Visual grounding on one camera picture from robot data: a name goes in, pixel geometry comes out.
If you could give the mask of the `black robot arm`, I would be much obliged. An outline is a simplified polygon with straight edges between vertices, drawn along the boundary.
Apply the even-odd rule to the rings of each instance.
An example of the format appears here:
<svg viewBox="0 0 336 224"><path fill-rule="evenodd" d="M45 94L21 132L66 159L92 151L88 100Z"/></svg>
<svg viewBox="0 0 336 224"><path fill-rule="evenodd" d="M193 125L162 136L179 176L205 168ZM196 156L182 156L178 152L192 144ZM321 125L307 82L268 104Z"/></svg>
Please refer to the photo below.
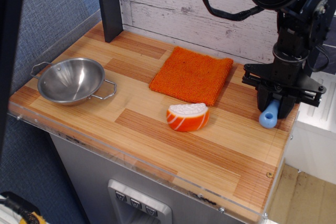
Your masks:
<svg viewBox="0 0 336 224"><path fill-rule="evenodd" d="M258 7L277 13L278 39L270 64L246 64L243 83L257 90L257 105L266 110L272 100L279 101L279 119L286 118L295 104L318 106L325 87L311 78L323 42L330 30L332 0L252 0Z"/></svg>

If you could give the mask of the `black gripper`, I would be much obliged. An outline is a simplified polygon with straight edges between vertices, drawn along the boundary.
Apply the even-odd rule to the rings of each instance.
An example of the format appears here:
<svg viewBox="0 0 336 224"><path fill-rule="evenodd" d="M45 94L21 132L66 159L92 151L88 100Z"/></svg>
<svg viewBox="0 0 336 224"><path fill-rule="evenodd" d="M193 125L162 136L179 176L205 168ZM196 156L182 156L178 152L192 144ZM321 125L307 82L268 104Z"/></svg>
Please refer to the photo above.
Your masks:
<svg viewBox="0 0 336 224"><path fill-rule="evenodd" d="M274 56L270 64L244 65L242 82L256 88L258 109L265 111L274 98L280 99L277 117L285 119L297 103L319 106L327 89L304 72L306 58L290 59L282 53Z"/></svg>

